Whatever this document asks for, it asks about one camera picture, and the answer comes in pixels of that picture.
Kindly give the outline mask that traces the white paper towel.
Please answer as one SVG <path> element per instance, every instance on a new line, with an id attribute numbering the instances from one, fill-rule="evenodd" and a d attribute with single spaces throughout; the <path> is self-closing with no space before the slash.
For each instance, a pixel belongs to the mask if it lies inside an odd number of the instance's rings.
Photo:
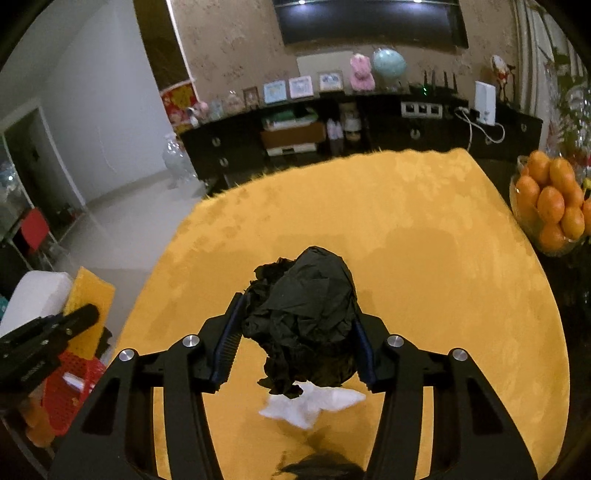
<path id="1" fill-rule="evenodd" d="M 303 392 L 297 398 L 269 395 L 259 415 L 267 419 L 286 421 L 302 430 L 311 430 L 322 412 L 339 412 L 366 400 L 359 391 L 342 387 L 318 387 L 311 382 L 297 382 Z"/>

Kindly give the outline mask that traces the black plastic bag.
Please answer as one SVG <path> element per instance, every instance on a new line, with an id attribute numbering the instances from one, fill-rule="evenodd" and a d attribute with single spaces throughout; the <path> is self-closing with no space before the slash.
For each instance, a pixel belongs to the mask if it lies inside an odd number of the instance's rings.
<path id="1" fill-rule="evenodd" d="M 301 384 L 339 387 L 356 373 L 361 317 L 353 275 L 342 257 L 311 246 L 294 260 L 254 270 L 245 290 L 243 336 L 266 352 L 259 385 L 296 399 Z"/>

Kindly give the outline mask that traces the white cushioned bench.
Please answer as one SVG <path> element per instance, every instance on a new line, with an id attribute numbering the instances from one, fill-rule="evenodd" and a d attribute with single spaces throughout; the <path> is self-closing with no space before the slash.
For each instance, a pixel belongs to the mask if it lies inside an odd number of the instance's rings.
<path id="1" fill-rule="evenodd" d="M 72 289 L 65 272 L 29 271 L 19 281 L 1 320 L 0 336 L 38 318 L 60 313 Z"/>

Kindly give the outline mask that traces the red plastic basket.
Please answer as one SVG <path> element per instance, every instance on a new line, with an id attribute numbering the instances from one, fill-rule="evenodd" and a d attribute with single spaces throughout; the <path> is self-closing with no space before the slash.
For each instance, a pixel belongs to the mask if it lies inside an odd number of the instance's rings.
<path id="1" fill-rule="evenodd" d="M 59 367 L 45 381 L 41 405 L 53 433 L 64 436 L 106 368 L 97 358 L 84 359 L 70 351 L 58 359 Z"/>

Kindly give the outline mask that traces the red stool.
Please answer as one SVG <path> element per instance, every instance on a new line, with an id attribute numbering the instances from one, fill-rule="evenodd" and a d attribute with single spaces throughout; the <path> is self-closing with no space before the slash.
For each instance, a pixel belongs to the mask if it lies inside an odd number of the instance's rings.
<path id="1" fill-rule="evenodd" d="M 30 254 L 39 250 L 50 233 L 50 227 L 38 208 L 31 209 L 20 225 L 21 235 L 28 246 Z"/>

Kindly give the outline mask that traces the yellow tablecloth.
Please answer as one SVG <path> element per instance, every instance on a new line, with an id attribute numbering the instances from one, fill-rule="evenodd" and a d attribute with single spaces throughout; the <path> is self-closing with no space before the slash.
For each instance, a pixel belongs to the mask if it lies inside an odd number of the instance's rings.
<path id="1" fill-rule="evenodd" d="M 314 245 L 344 259 L 363 311 L 421 348 L 473 354 L 538 474 L 550 471 L 569 405 L 560 314 L 530 242 L 464 150 L 350 156 L 199 203 L 147 279 L 120 345 L 170 346 L 224 311 L 256 266 Z"/>

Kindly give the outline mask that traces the clear water jug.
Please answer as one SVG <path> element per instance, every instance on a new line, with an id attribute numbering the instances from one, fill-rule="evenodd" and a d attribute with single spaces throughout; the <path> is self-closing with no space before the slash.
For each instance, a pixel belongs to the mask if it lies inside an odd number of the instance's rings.
<path id="1" fill-rule="evenodd" d="M 181 183 L 196 180 L 197 174 L 176 135 L 166 134 L 164 140 L 162 160 L 171 177 L 170 187 L 176 188 Z"/>

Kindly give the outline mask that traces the black tv cabinet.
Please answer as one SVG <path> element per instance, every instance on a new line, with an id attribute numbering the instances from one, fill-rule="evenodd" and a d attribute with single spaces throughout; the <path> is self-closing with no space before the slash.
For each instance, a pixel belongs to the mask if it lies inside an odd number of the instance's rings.
<path id="1" fill-rule="evenodd" d="M 514 163 L 539 147 L 543 122 L 500 104 L 492 125 L 455 96 L 324 94 L 211 121 L 180 139 L 201 180 L 231 188 L 254 176 L 374 151 L 466 149 Z"/>

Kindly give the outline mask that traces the bowl of oranges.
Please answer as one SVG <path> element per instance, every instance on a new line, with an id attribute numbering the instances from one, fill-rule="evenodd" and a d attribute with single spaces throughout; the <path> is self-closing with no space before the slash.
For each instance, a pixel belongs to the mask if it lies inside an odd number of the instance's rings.
<path id="1" fill-rule="evenodd" d="M 590 238 L 590 178 L 563 157 L 540 150 L 520 156 L 509 198 L 518 224 L 547 256 L 566 255 Z"/>

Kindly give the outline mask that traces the white router box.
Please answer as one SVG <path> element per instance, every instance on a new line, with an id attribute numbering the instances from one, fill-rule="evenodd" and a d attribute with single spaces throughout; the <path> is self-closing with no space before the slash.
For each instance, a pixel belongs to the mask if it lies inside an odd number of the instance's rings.
<path id="1" fill-rule="evenodd" d="M 476 81 L 474 107 L 478 112 L 479 123 L 494 126 L 496 124 L 496 87 Z"/>

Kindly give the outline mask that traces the pink plush toy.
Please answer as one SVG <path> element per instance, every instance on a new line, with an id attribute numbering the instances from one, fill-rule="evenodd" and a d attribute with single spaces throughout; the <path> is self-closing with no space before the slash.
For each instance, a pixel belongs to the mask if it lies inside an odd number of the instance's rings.
<path id="1" fill-rule="evenodd" d="M 375 78 L 372 73 L 370 58 L 360 53 L 353 54 L 349 60 L 351 75 L 349 83 L 355 92 L 370 92 L 376 88 Z"/>

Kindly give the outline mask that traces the light blue globe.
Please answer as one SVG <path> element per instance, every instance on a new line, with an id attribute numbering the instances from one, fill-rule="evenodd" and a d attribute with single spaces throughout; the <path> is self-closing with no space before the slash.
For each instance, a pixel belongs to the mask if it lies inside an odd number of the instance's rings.
<path id="1" fill-rule="evenodd" d="M 394 49 L 379 48 L 373 53 L 373 69 L 385 80 L 402 77 L 407 70 L 405 58 Z"/>

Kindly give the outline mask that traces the wall television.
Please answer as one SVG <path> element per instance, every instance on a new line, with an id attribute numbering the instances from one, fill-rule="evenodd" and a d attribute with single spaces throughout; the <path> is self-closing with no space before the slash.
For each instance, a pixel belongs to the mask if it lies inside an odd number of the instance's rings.
<path id="1" fill-rule="evenodd" d="M 283 42 L 384 40 L 438 50 L 467 49 L 458 1 L 274 1 Z"/>

